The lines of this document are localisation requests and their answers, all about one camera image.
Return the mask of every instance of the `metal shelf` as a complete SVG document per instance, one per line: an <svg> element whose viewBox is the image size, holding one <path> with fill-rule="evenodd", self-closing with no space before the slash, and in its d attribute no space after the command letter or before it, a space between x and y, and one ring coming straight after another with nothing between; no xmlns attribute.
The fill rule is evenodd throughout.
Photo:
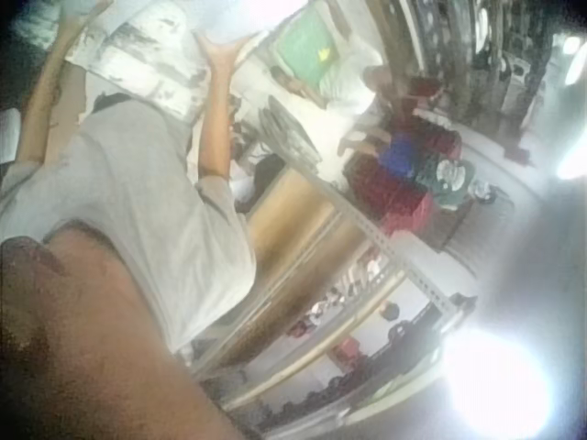
<svg viewBox="0 0 587 440"><path fill-rule="evenodd" d="M192 367L194 377L196 379L203 379L206 377L207 370L214 365L231 347L229 343L239 332L247 328L250 323L254 322L255 316L262 313L262 311L271 303L271 300L276 292L295 274L295 272L304 265L316 251L316 247L320 242L332 233L339 225L342 219L340 212L333 213L328 220L316 232L308 245L300 252L294 263L285 271L272 285L265 291L258 293L254 301L252 301L245 310L241 312L238 318L228 327L223 337L218 338L217 341L210 347L202 357L200 357Z"/></svg>
<svg viewBox="0 0 587 440"><path fill-rule="evenodd" d="M254 402L262 393L283 383L300 372L333 347L345 335L361 325L405 280L405 273L394 264L388 264L362 292L334 319L316 330L312 337L267 371L265 380L252 383L222 403L226 411Z"/></svg>
<svg viewBox="0 0 587 440"><path fill-rule="evenodd" d="M309 170L302 161L290 154L286 149L271 142L270 139L265 142L266 145L279 154L287 164L296 169L320 192L322 192L339 212L348 219L351 219L357 227L360 228L365 235L387 255L391 263L393 263L399 270L405 271L408 279L420 288L422 293L439 309L440 312L442 312L443 315L452 316L456 314L457 308L452 302L450 302L449 298L447 298L434 282L424 275L415 264L403 256L400 256L394 249L390 238L386 236L383 231L363 212L354 206L345 195L329 183L320 179Z"/></svg>

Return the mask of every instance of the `man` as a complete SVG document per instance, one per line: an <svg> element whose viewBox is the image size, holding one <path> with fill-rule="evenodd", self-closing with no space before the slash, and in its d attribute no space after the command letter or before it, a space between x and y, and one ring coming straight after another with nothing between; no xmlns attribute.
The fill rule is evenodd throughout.
<svg viewBox="0 0 587 440"><path fill-rule="evenodd" d="M376 126L363 127L365 140L343 139L338 154L353 149L373 156L391 175L413 180L430 192L443 209L457 211L470 197L481 204L492 204L496 191L489 183L475 179L475 166L468 160L449 159L442 154L419 153L406 134L393 136Z"/></svg>
<svg viewBox="0 0 587 440"><path fill-rule="evenodd" d="M61 19L0 192L0 407L26 438L241 439L170 351L254 278L227 184L228 91L245 41L199 38L212 82L197 189L182 130L120 96L44 164L64 57L107 6Z"/></svg>
<svg viewBox="0 0 587 440"><path fill-rule="evenodd" d="M360 116L369 109L376 94L391 84L392 75L382 66L381 54L352 32L337 0L327 0L327 4L345 44L339 49L340 59L320 80L319 90L288 76L279 67L271 68L271 76L290 93L310 99L320 108Z"/></svg>

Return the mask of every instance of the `white wall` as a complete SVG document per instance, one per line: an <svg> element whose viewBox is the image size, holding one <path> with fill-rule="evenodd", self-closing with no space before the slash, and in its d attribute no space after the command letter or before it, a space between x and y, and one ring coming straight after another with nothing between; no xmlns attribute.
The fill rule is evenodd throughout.
<svg viewBox="0 0 587 440"><path fill-rule="evenodd" d="M374 355L387 344L387 333L394 325L412 321L429 303L428 298L409 280L393 291L388 301L400 307L397 320L390 323L374 313L351 334L359 341L360 351L367 356Z"/></svg>

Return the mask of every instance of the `white shirt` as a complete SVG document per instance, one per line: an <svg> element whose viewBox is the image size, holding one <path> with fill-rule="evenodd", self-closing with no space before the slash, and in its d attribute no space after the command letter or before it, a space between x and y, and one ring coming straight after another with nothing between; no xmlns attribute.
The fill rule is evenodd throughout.
<svg viewBox="0 0 587 440"><path fill-rule="evenodd" d="M328 100L328 110L344 116L364 114L376 93L365 85L365 69L381 66L381 54L357 35L351 34L348 46L320 81L320 93Z"/></svg>
<svg viewBox="0 0 587 440"><path fill-rule="evenodd" d="M136 101L90 115L54 164L17 163L0 190L0 241L79 220L106 235L170 351L249 292L255 259L226 181L186 177L189 130Z"/></svg>

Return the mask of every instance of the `wooden panel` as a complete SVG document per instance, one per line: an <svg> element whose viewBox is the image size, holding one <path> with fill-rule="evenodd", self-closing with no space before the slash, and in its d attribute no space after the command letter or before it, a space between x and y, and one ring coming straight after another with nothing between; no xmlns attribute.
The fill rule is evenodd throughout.
<svg viewBox="0 0 587 440"><path fill-rule="evenodd" d="M274 282L300 254L334 206L304 177L288 170L249 219L257 256L255 291Z"/></svg>
<svg viewBox="0 0 587 440"><path fill-rule="evenodd" d="M307 210L306 213L312 219L312 211ZM290 223L286 216L283 221ZM306 226L304 222L298 221L297 224L299 228L291 224L288 231L294 234ZM263 237L263 245L269 246L266 238ZM281 236L281 240L287 239L287 236ZM283 286L263 314L243 332L238 341L231 343L232 348L218 364L229 366L249 362L289 330L324 295L325 290L334 284L339 271L357 257L365 239L364 234L351 221L344 220L324 240L314 256ZM283 253L282 261L291 255Z"/></svg>

